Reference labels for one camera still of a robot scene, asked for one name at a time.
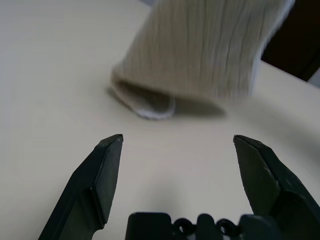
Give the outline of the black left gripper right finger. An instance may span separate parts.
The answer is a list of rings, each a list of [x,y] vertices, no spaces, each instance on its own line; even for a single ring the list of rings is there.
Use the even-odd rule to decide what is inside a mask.
[[[272,217],[284,240],[318,240],[320,207],[300,179],[262,142],[243,135],[233,142],[253,213]]]

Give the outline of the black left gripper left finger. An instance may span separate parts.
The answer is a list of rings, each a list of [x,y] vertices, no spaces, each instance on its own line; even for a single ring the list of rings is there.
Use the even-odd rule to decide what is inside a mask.
[[[72,173],[39,239],[91,240],[108,222],[116,192],[123,135],[101,140]]]

